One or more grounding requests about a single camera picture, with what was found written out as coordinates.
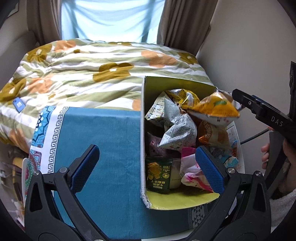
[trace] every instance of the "storage box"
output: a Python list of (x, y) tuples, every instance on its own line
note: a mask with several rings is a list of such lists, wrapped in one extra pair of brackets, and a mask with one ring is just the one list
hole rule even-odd
[[(144, 137), (145, 133), (149, 131), (152, 126), (144, 117), (159, 94), (164, 90), (172, 89), (187, 89), (197, 94), (199, 99), (203, 99), (215, 92), (217, 88), (213, 85), (192, 80), (153, 76), (146, 76), (144, 78), (141, 98), (141, 198), (149, 209), (185, 209), (209, 203), (219, 197), (217, 193), (209, 193), (199, 188), (185, 185), (181, 185), (178, 189), (171, 190), (169, 194), (159, 194), (146, 189)], [(238, 169), (240, 172), (244, 173), (244, 162), (234, 123), (228, 126), (227, 132), (230, 139), (236, 138), (238, 140)]]

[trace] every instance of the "sleeve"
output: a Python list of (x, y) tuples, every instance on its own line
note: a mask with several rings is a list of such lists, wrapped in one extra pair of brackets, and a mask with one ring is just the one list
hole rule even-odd
[(296, 189), (282, 198), (276, 200), (270, 199), (271, 231), (275, 230), (280, 222), (284, 219), (295, 200)]

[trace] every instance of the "pink and white package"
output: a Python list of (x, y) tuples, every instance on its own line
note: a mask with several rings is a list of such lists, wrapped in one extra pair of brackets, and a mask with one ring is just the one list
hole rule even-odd
[(197, 187), (209, 192), (213, 189), (195, 160), (195, 148), (184, 147), (181, 153), (181, 182), (186, 186)]

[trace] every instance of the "picture frame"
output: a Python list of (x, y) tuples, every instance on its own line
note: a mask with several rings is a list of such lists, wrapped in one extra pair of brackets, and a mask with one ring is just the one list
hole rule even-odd
[(10, 12), (10, 14), (8, 15), (7, 18), (9, 18), (10, 16), (14, 15), (15, 13), (18, 12), (19, 10), (19, 5), (20, 5), (20, 2), (18, 2), (16, 5), (15, 5), (15, 8)]

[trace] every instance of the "light blue curtain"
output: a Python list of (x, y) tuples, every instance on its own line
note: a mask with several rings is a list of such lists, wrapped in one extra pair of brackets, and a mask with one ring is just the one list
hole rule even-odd
[(165, 0), (63, 0), (62, 38), (156, 43)]

